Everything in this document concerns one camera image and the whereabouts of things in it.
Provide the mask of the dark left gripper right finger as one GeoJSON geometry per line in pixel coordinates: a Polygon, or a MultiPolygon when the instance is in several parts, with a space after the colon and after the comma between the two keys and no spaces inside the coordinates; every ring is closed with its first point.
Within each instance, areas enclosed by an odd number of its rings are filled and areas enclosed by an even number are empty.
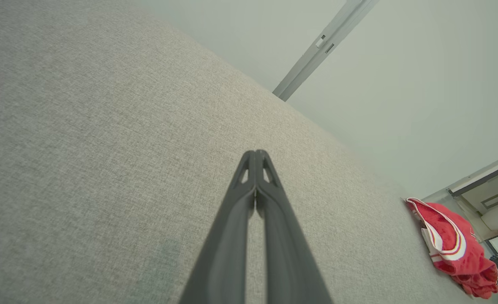
{"type": "Polygon", "coordinates": [[[264,150],[256,151],[257,211],[264,220],[269,304],[331,304],[295,212],[264,150]]]}

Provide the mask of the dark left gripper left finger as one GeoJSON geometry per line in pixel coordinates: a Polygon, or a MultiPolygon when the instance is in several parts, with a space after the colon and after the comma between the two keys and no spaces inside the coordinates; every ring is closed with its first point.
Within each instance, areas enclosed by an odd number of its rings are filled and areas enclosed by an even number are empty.
{"type": "Polygon", "coordinates": [[[245,302],[248,220],[254,207],[256,152],[243,154],[180,297],[182,304],[245,302]]]}

